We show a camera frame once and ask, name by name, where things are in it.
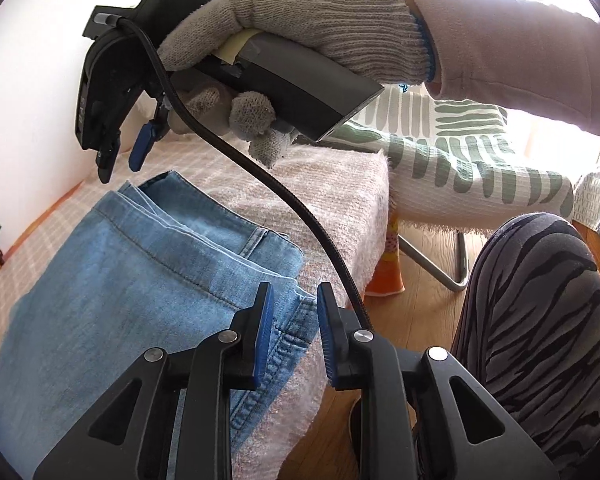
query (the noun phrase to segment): zebra print pants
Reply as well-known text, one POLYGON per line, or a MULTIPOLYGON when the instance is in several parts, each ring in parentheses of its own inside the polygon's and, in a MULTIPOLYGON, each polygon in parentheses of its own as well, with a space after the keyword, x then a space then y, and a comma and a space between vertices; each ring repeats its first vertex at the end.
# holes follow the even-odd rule
POLYGON ((600 439, 600 274, 576 229, 534 213, 490 238, 452 354, 567 479, 600 439))

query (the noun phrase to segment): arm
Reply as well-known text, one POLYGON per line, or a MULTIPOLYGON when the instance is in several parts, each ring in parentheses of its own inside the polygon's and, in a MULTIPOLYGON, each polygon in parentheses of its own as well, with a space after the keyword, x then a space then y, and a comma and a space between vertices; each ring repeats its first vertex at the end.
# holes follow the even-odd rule
POLYGON ((525 0, 405 0, 436 53, 435 99, 498 104, 600 136, 600 23, 525 0))

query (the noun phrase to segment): wooden floor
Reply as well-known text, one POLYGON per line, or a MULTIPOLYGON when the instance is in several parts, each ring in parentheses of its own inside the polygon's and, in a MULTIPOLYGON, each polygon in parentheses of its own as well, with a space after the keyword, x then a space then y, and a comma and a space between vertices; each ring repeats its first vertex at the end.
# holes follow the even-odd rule
MULTIPOLYGON (((401 232, 443 270, 455 276, 455 235, 414 228, 401 232)), ((486 239, 467 235, 470 265, 486 239)), ((415 351, 429 346, 449 348, 464 292, 447 290, 404 254, 400 255, 405 291, 389 298, 366 298, 375 330, 394 345, 415 351)), ((347 420, 358 392, 327 387, 320 411, 308 433, 283 464, 279 480, 356 480, 357 466, 349 445, 347 420)))

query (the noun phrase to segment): denim fabric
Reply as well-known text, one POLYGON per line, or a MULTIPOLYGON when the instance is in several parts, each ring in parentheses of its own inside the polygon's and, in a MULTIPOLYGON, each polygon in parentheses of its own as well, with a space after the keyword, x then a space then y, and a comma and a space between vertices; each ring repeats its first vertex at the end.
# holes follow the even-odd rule
POLYGON ((232 392, 236 451, 317 331, 302 253, 169 172, 108 192, 16 304, 0 348, 0 450, 24 478, 147 348, 177 352, 227 328, 274 287, 265 379, 232 392))

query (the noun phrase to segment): silver rivet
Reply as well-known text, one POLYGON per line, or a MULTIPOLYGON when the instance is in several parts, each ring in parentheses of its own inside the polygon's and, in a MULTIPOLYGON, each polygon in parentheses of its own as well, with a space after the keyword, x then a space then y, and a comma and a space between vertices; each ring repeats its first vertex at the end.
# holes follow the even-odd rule
POLYGON ((162 359, 162 356, 164 355, 164 352, 159 349, 159 348, 149 348, 145 353, 144 353, 144 358, 149 361, 150 363, 155 363, 156 361, 159 361, 160 359, 162 359))
POLYGON ((440 348, 439 346, 432 346, 429 348, 429 357, 431 357, 434 361, 444 361, 448 356, 449 352, 447 352, 444 348, 440 348))
POLYGON ((218 339, 222 343, 233 343, 238 339, 238 335, 233 330, 222 330, 222 332, 218 334, 218 339))
POLYGON ((374 338, 374 335, 372 332, 369 332, 369 330, 356 330, 353 337, 356 339, 356 341, 368 343, 374 338))

